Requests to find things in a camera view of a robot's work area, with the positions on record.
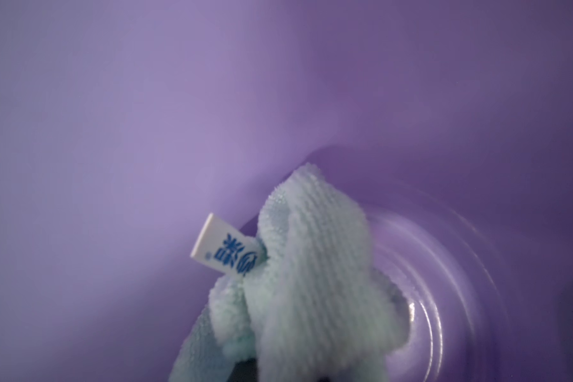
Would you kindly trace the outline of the purple plastic bucket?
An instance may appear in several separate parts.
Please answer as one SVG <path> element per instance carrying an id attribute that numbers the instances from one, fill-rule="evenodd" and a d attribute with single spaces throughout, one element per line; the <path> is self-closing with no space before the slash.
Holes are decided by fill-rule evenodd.
<path id="1" fill-rule="evenodd" d="M 573 1 L 0 1 L 0 381 L 164 381 L 300 165 L 427 283 L 429 375 L 573 381 Z"/>

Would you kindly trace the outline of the mint green microfibre cloth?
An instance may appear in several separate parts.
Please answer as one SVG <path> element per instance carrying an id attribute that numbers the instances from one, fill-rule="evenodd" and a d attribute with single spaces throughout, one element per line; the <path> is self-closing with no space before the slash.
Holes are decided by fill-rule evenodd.
<path id="1" fill-rule="evenodd" d="M 363 210 L 315 165 L 275 188 L 254 237 L 209 220 L 193 257 L 221 276 L 172 381 L 235 380 L 248 361 L 260 381 L 386 381 L 407 343 L 407 300 L 372 264 Z"/>

